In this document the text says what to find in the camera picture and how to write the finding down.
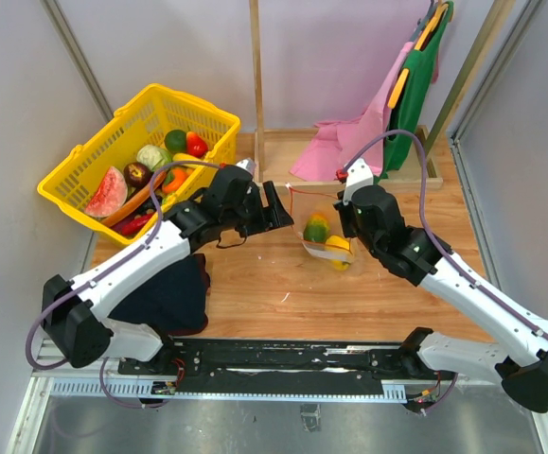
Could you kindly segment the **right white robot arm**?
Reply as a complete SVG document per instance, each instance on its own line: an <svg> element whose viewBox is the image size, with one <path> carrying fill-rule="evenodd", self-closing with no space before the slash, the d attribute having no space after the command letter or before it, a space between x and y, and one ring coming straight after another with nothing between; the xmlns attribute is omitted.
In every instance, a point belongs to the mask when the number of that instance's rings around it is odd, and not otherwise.
<svg viewBox="0 0 548 454"><path fill-rule="evenodd" d="M469 376L500 385L530 411L548 411L548 320L491 285L430 230L407 225L381 186L342 190L334 208L345 236L357 238L386 270L453 305L493 339L474 342L418 327L399 355L405 375Z"/></svg>

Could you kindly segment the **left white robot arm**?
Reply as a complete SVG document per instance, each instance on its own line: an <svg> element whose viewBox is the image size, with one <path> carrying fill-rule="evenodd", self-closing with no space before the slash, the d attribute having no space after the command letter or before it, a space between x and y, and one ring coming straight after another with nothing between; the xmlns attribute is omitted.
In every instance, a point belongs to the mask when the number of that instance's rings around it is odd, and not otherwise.
<svg viewBox="0 0 548 454"><path fill-rule="evenodd" d="M256 184L239 165L218 167L209 186L156 214L153 227L99 267L45 282L43 311L32 327L42 328L72 367L112 354L137 359L153 374L166 372L173 351L162 336L145 323L113 320L111 312L156 274L225 231L247 238L293 224L274 184Z"/></svg>

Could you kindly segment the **orange fruit toy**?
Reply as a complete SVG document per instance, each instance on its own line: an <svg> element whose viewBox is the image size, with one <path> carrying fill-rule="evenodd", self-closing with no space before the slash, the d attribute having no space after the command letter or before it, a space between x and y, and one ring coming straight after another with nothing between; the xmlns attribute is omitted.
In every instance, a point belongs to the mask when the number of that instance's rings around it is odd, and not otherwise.
<svg viewBox="0 0 548 454"><path fill-rule="evenodd" d="M330 225L327 218L320 213L309 216L303 230L303 239L311 243L324 244L330 235Z"/></svg>

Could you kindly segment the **clear zip top bag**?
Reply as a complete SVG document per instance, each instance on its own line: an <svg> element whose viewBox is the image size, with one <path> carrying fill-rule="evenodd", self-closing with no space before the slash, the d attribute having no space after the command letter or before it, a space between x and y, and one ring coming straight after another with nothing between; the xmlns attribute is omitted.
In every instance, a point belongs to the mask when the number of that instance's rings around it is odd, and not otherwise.
<svg viewBox="0 0 548 454"><path fill-rule="evenodd" d="M327 262L336 271L347 271L355 262L355 241L343 233L337 199L332 194L306 190L286 184L290 195L292 230L304 250L313 258Z"/></svg>

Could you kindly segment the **purple mangosteen toy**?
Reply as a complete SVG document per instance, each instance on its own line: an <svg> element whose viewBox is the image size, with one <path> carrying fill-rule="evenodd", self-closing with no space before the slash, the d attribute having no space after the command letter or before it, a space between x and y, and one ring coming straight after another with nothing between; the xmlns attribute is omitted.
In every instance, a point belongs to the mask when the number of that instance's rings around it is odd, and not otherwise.
<svg viewBox="0 0 548 454"><path fill-rule="evenodd" d="M132 162L124 167L123 176L129 187L141 189L150 181L152 171L140 162Z"/></svg>

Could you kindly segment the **yellow banana bunch toy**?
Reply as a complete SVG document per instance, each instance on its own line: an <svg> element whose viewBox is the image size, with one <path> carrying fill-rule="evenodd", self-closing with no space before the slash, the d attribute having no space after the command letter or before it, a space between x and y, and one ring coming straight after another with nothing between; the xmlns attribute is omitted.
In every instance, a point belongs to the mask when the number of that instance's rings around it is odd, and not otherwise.
<svg viewBox="0 0 548 454"><path fill-rule="evenodd" d="M328 261L337 271L346 271L354 261L351 243L344 237L331 235L325 242L325 251L330 253Z"/></svg>

